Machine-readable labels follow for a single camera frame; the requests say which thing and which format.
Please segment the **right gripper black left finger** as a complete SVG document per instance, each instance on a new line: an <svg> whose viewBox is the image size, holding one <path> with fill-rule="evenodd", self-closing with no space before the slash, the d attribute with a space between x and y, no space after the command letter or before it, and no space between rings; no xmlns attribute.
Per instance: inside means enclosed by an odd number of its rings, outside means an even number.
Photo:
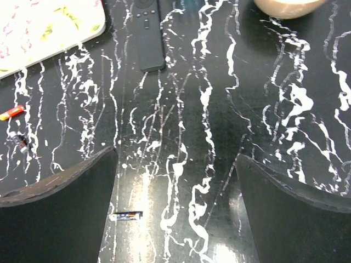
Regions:
<svg viewBox="0 0 351 263"><path fill-rule="evenodd" d="M1 197L1 262L97 262L117 161L107 147Z"/></svg>

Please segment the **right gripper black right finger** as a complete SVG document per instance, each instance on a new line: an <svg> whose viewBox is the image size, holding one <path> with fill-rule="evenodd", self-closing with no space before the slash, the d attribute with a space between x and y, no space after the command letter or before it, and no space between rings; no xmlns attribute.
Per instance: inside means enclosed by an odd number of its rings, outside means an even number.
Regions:
<svg viewBox="0 0 351 263"><path fill-rule="evenodd" d="M260 262L350 262L350 198L242 154L236 173Z"/></svg>

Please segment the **black orange AAA battery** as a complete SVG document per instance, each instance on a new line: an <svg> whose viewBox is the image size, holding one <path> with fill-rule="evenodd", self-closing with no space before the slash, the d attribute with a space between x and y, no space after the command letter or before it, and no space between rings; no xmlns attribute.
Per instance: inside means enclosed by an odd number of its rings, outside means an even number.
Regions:
<svg viewBox="0 0 351 263"><path fill-rule="evenodd" d="M136 221L140 220L143 216L142 211L128 211L128 212L120 212L113 213L109 216L111 221Z"/></svg>

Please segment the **red yellow AAA battery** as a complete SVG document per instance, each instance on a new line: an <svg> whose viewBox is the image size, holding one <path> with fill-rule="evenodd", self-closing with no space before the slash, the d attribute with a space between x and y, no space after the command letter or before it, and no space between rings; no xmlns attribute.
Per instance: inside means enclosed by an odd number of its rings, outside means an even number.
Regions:
<svg viewBox="0 0 351 263"><path fill-rule="evenodd" d="M25 108L22 105L16 106L4 113L0 114L0 120L1 121L6 121L7 119L14 117L22 112L25 111Z"/></svg>

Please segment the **black remote control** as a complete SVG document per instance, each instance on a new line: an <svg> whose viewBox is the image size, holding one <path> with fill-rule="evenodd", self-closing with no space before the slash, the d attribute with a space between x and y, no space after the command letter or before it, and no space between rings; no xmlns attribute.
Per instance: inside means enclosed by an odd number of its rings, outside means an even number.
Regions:
<svg viewBox="0 0 351 263"><path fill-rule="evenodd" d="M165 67L160 10L157 0L135 0L133 8L139 69L153 72Z"/></svg>

